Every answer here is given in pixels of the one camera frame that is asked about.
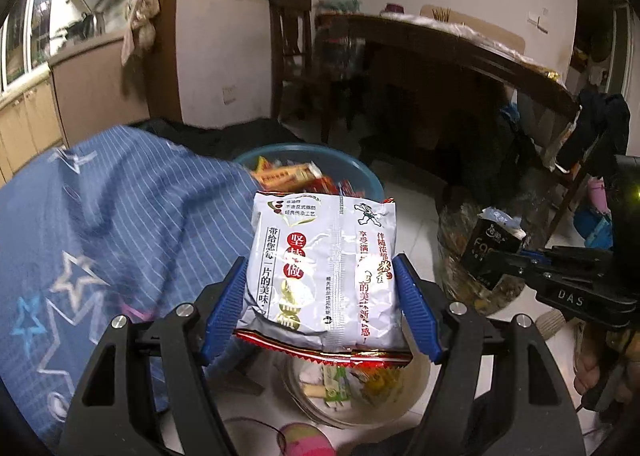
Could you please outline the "right hand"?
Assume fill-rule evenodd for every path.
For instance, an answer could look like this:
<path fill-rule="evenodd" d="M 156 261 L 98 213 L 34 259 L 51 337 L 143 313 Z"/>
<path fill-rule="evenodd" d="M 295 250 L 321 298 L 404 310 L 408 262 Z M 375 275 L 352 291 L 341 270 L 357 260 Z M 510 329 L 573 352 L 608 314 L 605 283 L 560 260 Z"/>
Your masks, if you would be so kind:
<path fill-rule="evenodd" d="M 594 388 L 600 380 L 600 357 L 608 347 L 605 337 L 604 332 L 590 324 L 582 331 L 578 354 L 574 356 L 574 388 L 580 395 Z M 639 393 L 639 335 L 634 336 L 627 350 L 627 358 L 626 372 L 615 395 L 616 401 L 625 404 L 629 404 Z"/>

